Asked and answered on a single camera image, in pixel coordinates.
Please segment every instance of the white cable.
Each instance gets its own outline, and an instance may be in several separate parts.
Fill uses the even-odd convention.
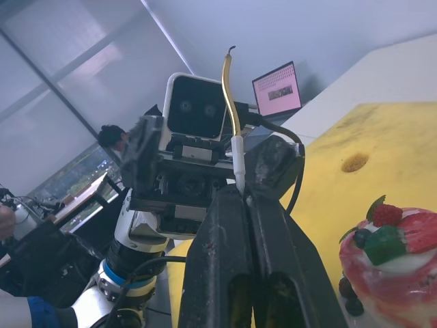
[[[235,135],[231,138],[232,146],[232,163],[234,164],[234,176],[237,185],[237,190],[240,195],[244,195],[244,175],[246,174],[246,167],[244,166],[244,144],[241,135]]]

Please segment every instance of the hand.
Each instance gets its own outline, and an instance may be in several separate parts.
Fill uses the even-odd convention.
[[[15,212],[7,206],[0,207],[0,241],[14,235]]]

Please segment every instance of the blue ring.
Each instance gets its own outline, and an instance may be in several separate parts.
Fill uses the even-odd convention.
[[[116,275],[114,273],[114,271],[112,271],[109,268],[109,266],[107,264],[107,261],[104,261],[104,263],[103,263],[103,271],[107,274],[109,279],[111,279],[113,282],[115,282],[119,286],[123,286],[123,284],[126,282],[125,279],[123,279],[123,278],[119,277],[118,275]],[[147,279],[147,280],[141,280],[140,282],[134,282],[133,284],[127,285],[126,288],[134,289],[134,288],[141,288],[141,287],[147,286],[151,282],[152,279],[153,278],[150,278],[150,279]]]

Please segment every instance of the strawberry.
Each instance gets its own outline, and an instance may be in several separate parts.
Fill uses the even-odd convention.
[[[404,231],[408,253],[423,253],[437,248],[437,213],[408,215],[398,228]]]
[[[388,204],[379,204],[375,207],[372,213],[373,225],[376,227],[395,227],[402,220],[402,213],[402,209],[399,207]]]

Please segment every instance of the black hair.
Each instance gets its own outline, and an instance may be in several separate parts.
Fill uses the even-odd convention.
[[[122,140],[124,133],[124,130],[117,125],[104,125],[98,133],[98,144],[103,148],[113,147]]]

